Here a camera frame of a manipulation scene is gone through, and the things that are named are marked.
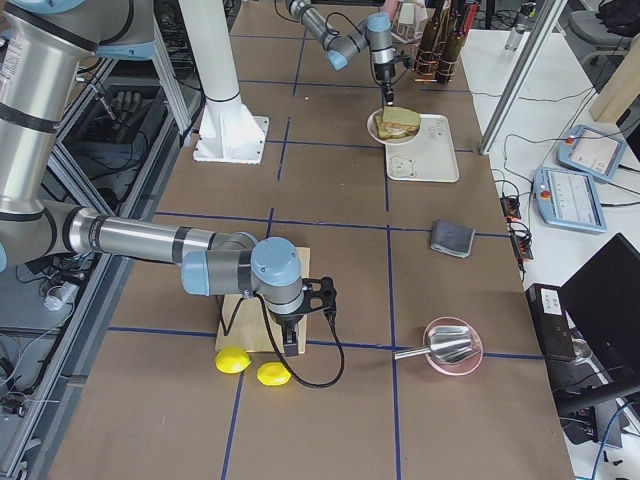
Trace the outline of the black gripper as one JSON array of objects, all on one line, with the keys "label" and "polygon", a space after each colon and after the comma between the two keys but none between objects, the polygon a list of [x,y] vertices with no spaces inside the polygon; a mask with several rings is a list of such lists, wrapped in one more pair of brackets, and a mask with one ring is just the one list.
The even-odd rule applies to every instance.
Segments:
[{"label": "black gripper", "polygon": [[330,328],[335,330],[337,291],[331,277],[300,278],[287,287],[277,287],[267,296],[267,308],[281,328],[284,354],[298,354],[298,323],[304,316],[322,311]]},{"label": "black gripper", "polygon": [[393,106],[395,103],[395,93],[392,80],[381,80],[380,88],[384,106]]}]

